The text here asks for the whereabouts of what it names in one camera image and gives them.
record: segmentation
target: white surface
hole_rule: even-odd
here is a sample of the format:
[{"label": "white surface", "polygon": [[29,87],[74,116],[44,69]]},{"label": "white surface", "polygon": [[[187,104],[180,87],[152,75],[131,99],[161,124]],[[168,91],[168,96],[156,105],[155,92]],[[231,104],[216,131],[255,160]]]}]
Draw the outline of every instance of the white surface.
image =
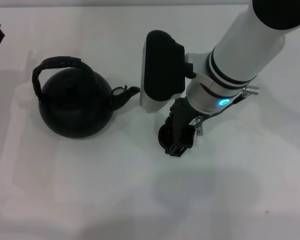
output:
[{"label": "white surface", "polygon": [[0,7],[247,4],[249,0],[0,0]]},{"label": "white surface", "polygon": [[31,85],[59,55],[139,85],[148,32],[204,53],[245,8],[0,9],[0,240],[300,240],[300,29],[254,81],[261,94],[207,121],[181,159],[157,140],[170,104],[147,114],[134,97],[73,140],[45,126]]}]

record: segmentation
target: blue led light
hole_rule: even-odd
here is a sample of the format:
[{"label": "blue led light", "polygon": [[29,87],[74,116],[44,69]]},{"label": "blue led light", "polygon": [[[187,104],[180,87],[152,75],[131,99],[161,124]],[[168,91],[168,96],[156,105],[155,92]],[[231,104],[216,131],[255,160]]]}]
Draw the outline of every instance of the blue led light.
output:
[{"label": "blue led light", "polygon": [[218,105],[224,106],[224,105],[227,105],[229,102],[230,102],[230,99],[223,99],[223,100],[219,101]]}]

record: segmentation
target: black band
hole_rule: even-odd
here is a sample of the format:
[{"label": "black band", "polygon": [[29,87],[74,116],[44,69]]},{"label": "black band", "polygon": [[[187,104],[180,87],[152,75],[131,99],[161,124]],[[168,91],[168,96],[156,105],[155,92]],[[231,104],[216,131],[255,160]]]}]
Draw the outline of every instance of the black band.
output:
[{"label": "black band", "polygon": [[201,86],[208,94],[210,94],[212,97],[215,97],[217,99],[232,99],[238,95],[238,93],[237,93],[236,95],[233,95],[233,96],[221,96],[221,95],[218,95],[218,94],[214,93],[213,91],[211,91],[208,87],[206,87],[202,83],[201,83]]},{"label": "black band", "polygon": [[215,81],[217,84],[219,84],[221,87],[223,87],[225,89],[229,89],[229,90],[239,90],[239,89],[242,89],[242,88],[244,88],[245,86],[247,86],[249,84],[249,83],[247,83],[244,86],[230,86],[230,85],[227,85],[226,83],[224,83],[223,81],[221,81],[219,78],[216,77],[216,75],[212,72],[212,70],[210,68],[210,64],[209,64],[210,55],[211,55],[211,53],[206,58],[206,69],[207,69],[210,77],[212,78],[212,80]]},{"label": "black band", "polygon": [[215,70],[216,74],[218,74],[222,79],[224,79],[225,81],[232,83],[232,84],[248,84],[250,83],[253,79],[255,79],[257,76],[255,76],[254,78],[252,78],[251,80],[248,81],[238,81],[238,80],[234,80],[228,76],[226,76],[217,66],[216,62],[215,62],[215,58],[214,58],[214,52],[215,49],[213,49],[212,53],[211,53],[211,65],[213,67],[213,69]]},{"label": "black band", "polygon": [[56,56],[47,58],[39,66],[37,66],[32,72],[32,84],[35,95],[39,100],[43,99],[43,94],[41,90],[41,84],[39,82],[39,75],[42,70],[45,69],[63,69],[63,68],[79,68],[85,70],[93,79],[96,87],[99,88],[99,82],[95,72],[85,63],[81,61],[80,58],[71,56]]}]

